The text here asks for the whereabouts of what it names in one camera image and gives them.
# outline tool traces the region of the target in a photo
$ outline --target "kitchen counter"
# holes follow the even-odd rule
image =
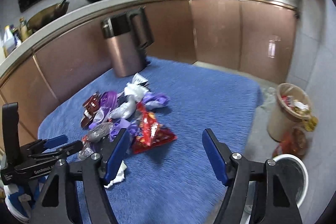
[[[39,125],[57,106],[111,69],[101,21],[143,5],[155,40],[148,55],[285,80],[296,28],[292,0],[103,0],[41,28],[0,65],[0,102],[19,103],[21,145],[37,138]],[[268,58],[275,35],[281,43]]]
[[[4,74],[11,68],[11,66],[16,62],[16,60],[20,59],[22,56],[27,54],[36,44],[38,44],[41,40],[43,40],[48,35],[56,32],[60,28],[70,24],[76,20],[87,17],[99,11],[118,6],[126,3],[133,3],[140,0],[102,0],[100,2],[96,2],[93,4],[89,4],[87,6],[81,7],[77,10],[74,10],[61,18],[51,22],[46,25],[38,32],[34,33],[31,37],[29,37],[20,47],[18,47],[14,52],[12,52],[6,60],[0,65],[0,78],[4,76]],[[264,0],[268,1],[274,5],[285,5],[289,7],[295,8],[296,2],[294,0]]]

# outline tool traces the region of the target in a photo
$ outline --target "metal screw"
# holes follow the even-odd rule
[[[93,160],[97,160],[97,159],[100,158],[100,155],[99,155],[98,153],[93,153],[93,154],[91,155],[91,158],[92,158]]]
[[[275,160],[273,160],[273,159],[268,159],[268,160],[267,160],[267,164],[270,165],[270,166],[274,166],[274,165],[275,165]]]
[[[65,164],[65,160],[60,159],[60,160],[56,161],[56,164],[59,165],[59,166],[62,166],[63,164]]]
[[[240,160],[242,158],[241,154],[239,153],[233,153],[232,154],[232,157],[235,159],[235,160]]]

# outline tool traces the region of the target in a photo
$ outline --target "trash can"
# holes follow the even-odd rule
[[[303,120],[309,120],[310,114],[300,115],[289,108],[282,100],[282,96],[292,95],[305,105],[309,105],[312,110],[312,104],[307,93],[296,85],[283,83],[278,85],[276,92],[276,103],[274,104],[271,117],[268,121],[268,134],[276,141],[281,142],[286,131],[291,130],[293,126],[298,125]]]

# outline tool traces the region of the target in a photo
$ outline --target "bottle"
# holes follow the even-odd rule
[[[20,46],[22,42],[20,40],[19,30],[17,28],[14,28],[13,24],[10,26],[10,30],[12,34],[14,35],[16,47]]]
[[[3,49],[3,42],[0,34],[0,64],[6,59],[5,52]]]
[[[20,37],[21,41],[24,42],[30,36],[30,32],[28,30],[27,22],[23,17],[20,18]]]
[[[3,36],[3,46],[5,50],[5,56],[7,57],[16,47],[14,35],[11,29],[7,25],[5,27],[5,35]]]

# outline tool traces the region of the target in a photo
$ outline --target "snack bag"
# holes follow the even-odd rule
[[[147,112],[144,105],[137,104],[140,112],[140,133],[136,136],[132,146],[133,153],[138,154],[155,146],[160,146],[177,139],[176,135],[169,128],[161,125],[155,118],[154,113]]]

